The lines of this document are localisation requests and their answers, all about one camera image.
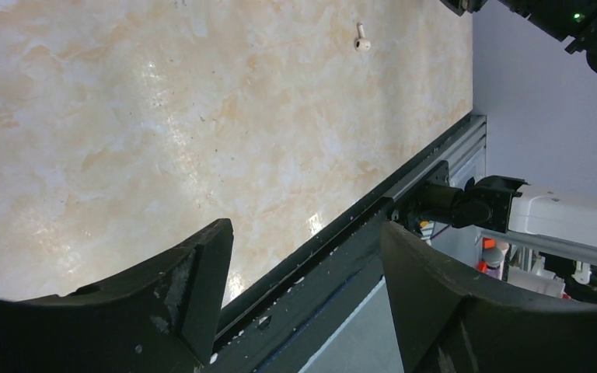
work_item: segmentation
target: beige marble surface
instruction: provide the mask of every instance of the beige marble surface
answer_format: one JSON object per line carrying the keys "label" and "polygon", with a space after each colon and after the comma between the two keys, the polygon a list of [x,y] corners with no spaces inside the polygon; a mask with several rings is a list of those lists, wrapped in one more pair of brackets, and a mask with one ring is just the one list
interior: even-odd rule
{"label": "beige marble surface", "polygon": [[471,18],[438,0],[2,0],[0,297],[227,217],[228,301],[471,108]]}

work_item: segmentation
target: white plastic casing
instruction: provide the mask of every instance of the white plastic casing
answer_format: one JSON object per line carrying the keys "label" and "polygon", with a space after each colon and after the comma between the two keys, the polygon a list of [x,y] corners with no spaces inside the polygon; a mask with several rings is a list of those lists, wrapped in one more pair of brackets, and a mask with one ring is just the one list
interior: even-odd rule
{"label": "white plastic casing", "polygon": [[511,202],[509,230],[597,247],[597,200],[525,185]]}

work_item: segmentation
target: earbud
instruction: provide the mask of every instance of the earbud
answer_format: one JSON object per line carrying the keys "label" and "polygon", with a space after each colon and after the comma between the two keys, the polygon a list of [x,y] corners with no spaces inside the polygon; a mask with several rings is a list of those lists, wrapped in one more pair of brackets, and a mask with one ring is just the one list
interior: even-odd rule
{"label": "earbud", "polygon": [[372,42],[365,39],[365,31],[362,29],[362,23],[358,24],[358,39],[356,39],[355,47],[357,51],[369,51],[372,47]]}

